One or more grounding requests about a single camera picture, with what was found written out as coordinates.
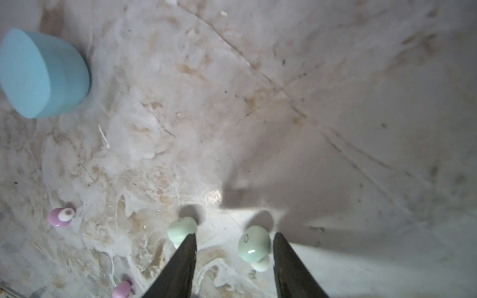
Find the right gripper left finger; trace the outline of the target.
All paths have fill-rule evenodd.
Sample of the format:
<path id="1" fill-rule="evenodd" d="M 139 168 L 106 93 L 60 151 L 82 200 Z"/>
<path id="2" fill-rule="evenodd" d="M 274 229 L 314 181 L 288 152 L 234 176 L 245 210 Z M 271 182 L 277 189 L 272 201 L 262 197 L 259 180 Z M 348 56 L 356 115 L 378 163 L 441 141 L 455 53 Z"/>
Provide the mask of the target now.
<path id="1" fill-rule="evenodd" d="M 190 298 L 197 259 L 196 234 L 186 236 L 143 298 Z"/>

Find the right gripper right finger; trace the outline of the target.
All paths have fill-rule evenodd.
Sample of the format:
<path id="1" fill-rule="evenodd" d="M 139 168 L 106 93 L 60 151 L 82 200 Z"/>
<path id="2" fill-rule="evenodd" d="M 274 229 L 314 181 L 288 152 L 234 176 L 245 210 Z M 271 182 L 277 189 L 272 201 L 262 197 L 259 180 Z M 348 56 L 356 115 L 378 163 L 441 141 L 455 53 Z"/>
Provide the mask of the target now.
<path id="1" fill-rule="evenodd" d="M 279 298 L 329 298 L 280 232 L 273 239 L 273 257 Z"/>

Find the mint green earbud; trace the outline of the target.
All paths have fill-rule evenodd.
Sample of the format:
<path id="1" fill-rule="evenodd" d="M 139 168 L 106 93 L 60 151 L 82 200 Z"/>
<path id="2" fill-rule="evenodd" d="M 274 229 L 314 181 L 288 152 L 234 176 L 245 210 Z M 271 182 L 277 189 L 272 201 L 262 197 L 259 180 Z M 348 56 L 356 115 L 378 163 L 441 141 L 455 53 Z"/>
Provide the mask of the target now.
<path id="1" fill-rule="evenodd" d="M 270 267 L 272 242 L 268 231 L 258 225 L 249 227 L 238 241 L 238 255 L 256 272 L 263 273 Z"/>
<path id="2" fill-rule="evenodd" d="M 180 217 L 173 221 L 168 229 L 167 236 L 175 248 L 179 248 L 184 239 L 189 234 L 195 234 L 198 230 L 198 224 L 192 217 Z"/>

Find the blue charging case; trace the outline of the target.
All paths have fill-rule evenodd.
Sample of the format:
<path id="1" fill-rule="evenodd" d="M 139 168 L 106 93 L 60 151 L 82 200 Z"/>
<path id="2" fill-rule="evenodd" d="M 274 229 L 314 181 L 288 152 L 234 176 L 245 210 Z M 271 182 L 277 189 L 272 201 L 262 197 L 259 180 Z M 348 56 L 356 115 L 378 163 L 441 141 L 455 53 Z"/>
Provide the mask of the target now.
<path id="1" fill-rule="evenodd" d="M 68 42 L 40 32 L 10 29 L 1 42 L 1 88 L 28 119 L 72 111 L 91 86 L 88 66 Z"/>

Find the pink earbud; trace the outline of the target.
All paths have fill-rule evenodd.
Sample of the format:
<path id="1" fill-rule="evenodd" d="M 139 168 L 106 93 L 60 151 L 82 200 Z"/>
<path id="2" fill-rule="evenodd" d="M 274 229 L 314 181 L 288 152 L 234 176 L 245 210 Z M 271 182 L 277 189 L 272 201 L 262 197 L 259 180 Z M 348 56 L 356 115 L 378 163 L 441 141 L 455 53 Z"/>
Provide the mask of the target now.
<path id="1" fill-rule="evenodd" d="M 132 294 L 132 284 L 128 280 L 119 283 L 113 290 L 112 298 L 129 298 Z"/>
<path id="2" fill-rule="evenodd" d="M 74 208 L 71 207 L 56 208 L 48 214 L 47 220 L 53 227 L 62 228 L 71 223 L 75 214 Z"/>

